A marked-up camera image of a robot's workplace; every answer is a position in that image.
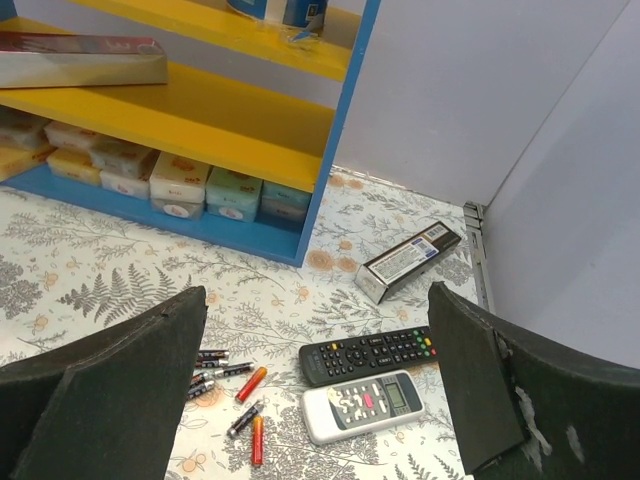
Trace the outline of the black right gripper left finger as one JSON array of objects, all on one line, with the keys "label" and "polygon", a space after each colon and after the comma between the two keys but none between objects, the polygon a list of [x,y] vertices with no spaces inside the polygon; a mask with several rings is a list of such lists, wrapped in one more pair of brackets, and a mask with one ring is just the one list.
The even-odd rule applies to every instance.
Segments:
[{"label": "black right gripper left finger", "polygon": [[207,316],[191,287],[1,369],[4,479],[162,479]]}]

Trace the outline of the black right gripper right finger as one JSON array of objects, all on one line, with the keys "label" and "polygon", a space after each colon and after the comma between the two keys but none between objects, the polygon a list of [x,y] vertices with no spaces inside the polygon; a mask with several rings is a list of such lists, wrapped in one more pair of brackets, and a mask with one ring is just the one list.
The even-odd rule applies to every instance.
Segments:
[{"label": "black right gripper right finger", "polygon": [[636,479],[639,372],[505,321],[435,282],[429,324],[476,479]]}]

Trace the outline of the black battery single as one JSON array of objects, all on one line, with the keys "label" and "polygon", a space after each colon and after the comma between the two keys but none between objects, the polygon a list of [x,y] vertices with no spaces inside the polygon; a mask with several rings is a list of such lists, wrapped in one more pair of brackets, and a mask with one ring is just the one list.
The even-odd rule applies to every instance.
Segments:
[{"label": "black battery single", "polygon": [[265,404],[263,401],[256,401],[251,407],[249,407],[240,417],[238,417],[227,430],[227,436],[230,439],[235,439],[239,434],[257,417],[264,409]]}]

